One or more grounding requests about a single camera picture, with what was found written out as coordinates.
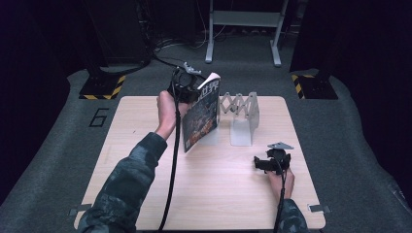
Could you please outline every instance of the wrist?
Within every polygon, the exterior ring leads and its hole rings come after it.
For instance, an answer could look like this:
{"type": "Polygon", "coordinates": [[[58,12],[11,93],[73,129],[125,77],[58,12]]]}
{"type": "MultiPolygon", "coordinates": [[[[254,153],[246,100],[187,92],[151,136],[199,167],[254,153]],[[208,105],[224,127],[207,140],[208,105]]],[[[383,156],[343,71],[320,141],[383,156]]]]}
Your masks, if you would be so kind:
{"type": "Polygon", "coordinates": [[[174,126],[166,127],[164,125],[160,125],[154,133],[156,133],[158,136],[162,137],[166,141],[172,134],[174,128],[174,126]]]}

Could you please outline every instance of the book cover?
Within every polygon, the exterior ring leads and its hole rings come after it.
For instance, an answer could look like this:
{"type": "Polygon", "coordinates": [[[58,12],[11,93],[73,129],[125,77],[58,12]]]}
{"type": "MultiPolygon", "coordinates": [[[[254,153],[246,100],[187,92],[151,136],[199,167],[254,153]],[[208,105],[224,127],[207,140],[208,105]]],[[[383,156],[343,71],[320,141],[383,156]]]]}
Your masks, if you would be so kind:
{"type": "Polygon", "coordinates": [[[221,77],[212,73],[197,89],[200,96],[182,119],[185,152],[219,124],[221,77]]]}

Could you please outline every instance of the table top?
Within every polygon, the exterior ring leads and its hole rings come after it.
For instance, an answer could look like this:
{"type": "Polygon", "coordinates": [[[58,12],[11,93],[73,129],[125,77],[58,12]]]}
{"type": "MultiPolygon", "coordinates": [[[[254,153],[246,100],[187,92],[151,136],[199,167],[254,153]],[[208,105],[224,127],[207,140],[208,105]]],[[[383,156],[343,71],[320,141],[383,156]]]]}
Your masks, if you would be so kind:
{"type": "MultiPolygon", "coordinates": [[[[323,213],[311,213],[307,205],[319,204],[315,187],[282,97],[258,96],[260,121],[251,147],[230,144],[231,112],[223,114],[217,129],[218,143],[196,144],[184,153],[179,146],[173,197],[164,230],[247,230],[272,229],[277,202],[269,179],[255,169],[254,156],[266,159],[267,145],[283,142],[294,147],[291,168],[295,174],[292,199],[310,229],[321,229],[323,213]]],[[[82,204],[94,202],[98,191],[118,161],[129,155],[148,132],[157,128],[155,96],[126,96],[120,100],[82,204]]],[[[157,230],[167,199],[175,134],[159,160],[154,182],[136,222],[139,230],[157,230]]],[[[79,212],[75,227],[80,217],[79,212]]]]}

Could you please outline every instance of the hand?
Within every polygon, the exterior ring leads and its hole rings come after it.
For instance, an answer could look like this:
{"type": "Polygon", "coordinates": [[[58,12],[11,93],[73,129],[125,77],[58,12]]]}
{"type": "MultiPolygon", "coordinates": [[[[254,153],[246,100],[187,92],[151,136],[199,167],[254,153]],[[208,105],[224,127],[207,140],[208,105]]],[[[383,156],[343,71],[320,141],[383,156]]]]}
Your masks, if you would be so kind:
{"type": "MultiPolygon", "coordinates": [[[[276,173],[272,171],[267,171],[266,173],[269,176],[270,185],[272,186],[273,194],[275,195],[276,200],[280,200],[282,190],[282,176],[276,175],[276,173]]],[[[291,168],[288,168],[286,173],[284,173],[284,176],[286,176],[284,199],[291,199],[294,186],[294,174],[291,168]]]]}
{"type": "MultiPolygon", "coordinates": [[[[175,100],[166,90],[161,91],[157,96],[158,108],[158,128],[155,131],[164,140],[167,140],[176,126],[176,106],[175,100]]],[[[189,105],[179,103],[179,112],[183,117],[188,111],[189,105]]]]}

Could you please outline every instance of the black curtain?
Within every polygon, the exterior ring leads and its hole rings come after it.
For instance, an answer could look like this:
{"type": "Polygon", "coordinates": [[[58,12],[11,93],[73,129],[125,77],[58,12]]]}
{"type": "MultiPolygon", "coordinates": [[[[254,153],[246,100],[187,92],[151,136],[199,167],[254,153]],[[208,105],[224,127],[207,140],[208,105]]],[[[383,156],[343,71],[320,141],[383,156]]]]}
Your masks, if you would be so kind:
{"type": "Polygon", "coordinates": [[[363,135],[380,165],[412,203],[412,3],[310,0],[291,71],[321,69],[339,29],[358,13],[350,37],[338,46],[332,75],[351,91],[363,135]]]}
{"type": "Polygon", "coordinates": [[[96,64],[104,57],[83,3],[6,0],[0,7],[0,203],[37,153],[70,91],[67,77],[85,68],[68,23],[85,28],[96,64]],[[76,9],[64,11],[66,4],[76,9]]]}

